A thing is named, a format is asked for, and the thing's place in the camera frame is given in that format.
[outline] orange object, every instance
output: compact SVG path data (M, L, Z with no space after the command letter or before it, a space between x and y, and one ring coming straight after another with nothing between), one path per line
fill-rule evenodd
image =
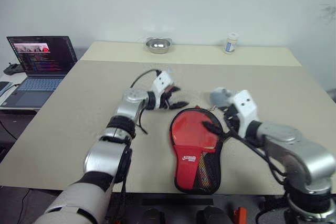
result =
M235 224L247 224L247 209L239 207L234 211Z

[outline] laptop screen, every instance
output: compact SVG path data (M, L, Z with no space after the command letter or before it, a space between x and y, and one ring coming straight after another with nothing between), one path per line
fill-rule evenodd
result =
M77 62L68 36L7 39L28 76L66 75Z

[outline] white bottle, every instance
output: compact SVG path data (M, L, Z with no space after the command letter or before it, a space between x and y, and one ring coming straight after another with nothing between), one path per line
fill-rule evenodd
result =
M230 55L233 54L236 50L236 44L238 42L239 34L238 33L230 33L227 36L226 45L224 47L224 53Z

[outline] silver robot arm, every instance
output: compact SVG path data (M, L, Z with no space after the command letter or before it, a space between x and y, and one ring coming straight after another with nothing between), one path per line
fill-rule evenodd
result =
M229 100L225 120L237 137L262 150L268 161L272 157L284 167L282 184L296 223L336 223L330 178L335 172L333 155L292 127L259 122L257 106L247 90Z
M36 224L103 223L113 185L127 176L135 138L135 124L142 110L162 108L162 97L173 80L165 71L154 80L152 90L128 89L102 136L88 152L84 176L63 191L36 220Z

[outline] metal bowl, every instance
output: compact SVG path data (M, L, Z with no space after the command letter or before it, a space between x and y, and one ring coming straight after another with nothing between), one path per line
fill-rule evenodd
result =
M172 45L171 39L148 38L146 47L154 54L165 54Z

